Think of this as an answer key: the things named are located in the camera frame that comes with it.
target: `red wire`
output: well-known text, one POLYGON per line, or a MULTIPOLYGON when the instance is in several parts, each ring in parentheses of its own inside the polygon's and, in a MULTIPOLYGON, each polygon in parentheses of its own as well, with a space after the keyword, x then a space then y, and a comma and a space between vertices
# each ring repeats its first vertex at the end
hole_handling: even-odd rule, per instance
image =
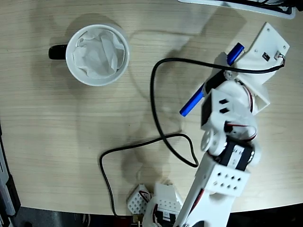
POLYGON ((198 196, 197 196, 197 198, 196 198, 196 200, 195 200, 195 202, 194 202, 194 204, 193 204, 193 206, 192 206, 192 208, 190 209, 189 213, 191 213, 193 211, 193 209, 196 207, 196 205, 199 203, 199 201, 200 201, 200 199, 202 197, 203 192, 204 192, 204 190, 201 189, 200 192, 199 192, 199 194, 198 194, 198 196))
POLYGON ((154 207, 153 207, 153 210, 152 210, 152 222, 153 223, 156 223, 155 221, 155 213, 156 213, 156 209, 158 208, 158 205, 156 204, 154 207))

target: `white plastic part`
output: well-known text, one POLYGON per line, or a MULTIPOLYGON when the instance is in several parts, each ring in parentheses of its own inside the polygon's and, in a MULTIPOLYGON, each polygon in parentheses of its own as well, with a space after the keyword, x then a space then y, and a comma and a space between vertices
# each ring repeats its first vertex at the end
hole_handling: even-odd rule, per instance
MULTIPOLYGON (((263 70, 282 64, 283 59, 276 59, 276 53, 286 56, 289 44, 269 24, 265 23, 249 51, 243 54, 235 62, 234 66, 239 69, 263 70), (266 53, 270 58, 266 61, 262 55, 266 53)), ((254 114, 257 114, 270 104, 269 95, 263 85, 275 72, 266 74, 239 73, 237 79, 249 88, 255 96, 254 114)))
POLYGON ((130 195, 127 200, 127 207, 132 214, 145 214, 147 201, 151 200, 151 195, 148 196, 147 193, 150 195, 149 191, 146 189, 144 184, 140 184, 135 191, 130 195))
POLYGON ((213 128, 215 133, 221 132, 225 134, 225 122, 251 125, 257 129, 256 120, 249 109, 236 98, 217 89, 212 89, 205 98, 205 101, 202 103, 202 114, 205 114, 203 113, 203 109, 208 108, 206 105, 209 98, 211 98, 211 114, 208 121, 204 125, 201 125, 203 130, 208 131, 210 128, 213 128))
POLYGON ((222 166, 205 153, 174 227, 192 227, 201 220, 208 227, 225 227, 232 204, 241 195, 249 176, 248 171, 222 166), (201 189, 202 196, 192 210, 201 189))
POLYGON ((154 196, 148 203, 145 215, 143 217, 143 227, 157 227, 153 222, 153 212, 157 205, 157 211, 162 211, 163 216, 169 217, 169 214, 179 214, 181 204, 177 198, 177 192, 173 185, 164 185, 156 183, 154 187, 154 196))
POLYGON ((186 3, 212 5, 212 6, 224 6, 224 7, 234 8, 234 9, 243 9, 243 10, 248 10, 248 11, 252 11, 252 12, 268 14, 268 15, 272 15, 272 16, 276 16, 276 17, 282 17, 282 18, 286 18, 286 19, 293 19, 295 17, 295 8, 292 8, 292 13, 290 15, 288 15, 285 13, 280 13, 280 12, 272 11, 269 9, 264 9, 264 8, 254 7, 254 6, 247 6, 247 5, 243 5, 243 4, 231 3, 231 2, 226 2, 226 1, 218 1, 218 0, 178 0, 178 1, 186 2, 186 3))
POLYGON ((245 89, 241 84, 236 83, 234 80, 223 82, 216 90, 234 97, 239 103, 250 109, 250 100, 245 89))

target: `white mug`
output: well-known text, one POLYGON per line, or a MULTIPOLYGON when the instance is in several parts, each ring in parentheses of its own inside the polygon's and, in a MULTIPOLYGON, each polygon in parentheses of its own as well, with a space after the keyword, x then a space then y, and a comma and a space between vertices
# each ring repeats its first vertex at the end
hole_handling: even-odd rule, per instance
POLYGON ((126 68, 128 66, 129 59, 130 59, 129 55, 130 55, 129 44, 127 41, 125 31, 123 31, 122 28, 120 28, 119 26, 113 25, 113 24, 97 24, 97 25, 86 26, 86 27, 80 29, 78 32, 76 32, 72 36, 72 38, 70 39, 68 44, 55 45, 55 46, 52 46, 48 50, 48 57, 50 59, 66 60, 67 67, 68 67, 69 71, 71 72, 71 74, 78 81, 82 82, 83 84, 90 85, 90 86, 104 86, 104 85, 113 83, 114 81, 119 79, 126 71, 126 68), (95 28, 107 29, 107 30, 113 32, 115 35, 117 35, 120 38, 121 42, 123 43, 123 45, 125 47, 125 57, 124 57, 124 62, 122 64, 121 68, 119 68, 117 70, 117 72, 114 73, 113 75, 106 77, 106 78, 101 78, 101 79, 94 79, 94 78, 88 77, 84 70, 78 68, 74 64, 74 60, 73 60, 73 52, 75 51, 76 43, 79 40, 79 38, 88 30, 95 29, 95 28))

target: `black mug handle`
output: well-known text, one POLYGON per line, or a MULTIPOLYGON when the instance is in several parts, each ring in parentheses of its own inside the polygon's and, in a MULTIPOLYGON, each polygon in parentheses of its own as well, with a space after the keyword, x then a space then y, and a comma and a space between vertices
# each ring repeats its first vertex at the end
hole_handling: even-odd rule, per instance
POLYGON ((52 46, 48 50, 48 57, 52 60, 65 60, 66 47, 66 44, 52 46))

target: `mounting holes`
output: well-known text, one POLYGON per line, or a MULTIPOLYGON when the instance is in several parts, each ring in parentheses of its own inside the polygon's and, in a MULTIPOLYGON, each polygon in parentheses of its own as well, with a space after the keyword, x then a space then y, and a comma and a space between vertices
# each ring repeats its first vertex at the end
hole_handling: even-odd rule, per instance
POLYGON ((220 113, 222 113, 222 114, 225 114, 227 112, 229 112, 229 109, 227 109, 227 108, 223 108, 220 110, 220 113))
POLYGON ((222 100, 219 101, 219 103, 220 104, 225 104, 225 103, 228 103, 228 101, 226 99, 222 99, 222 100))

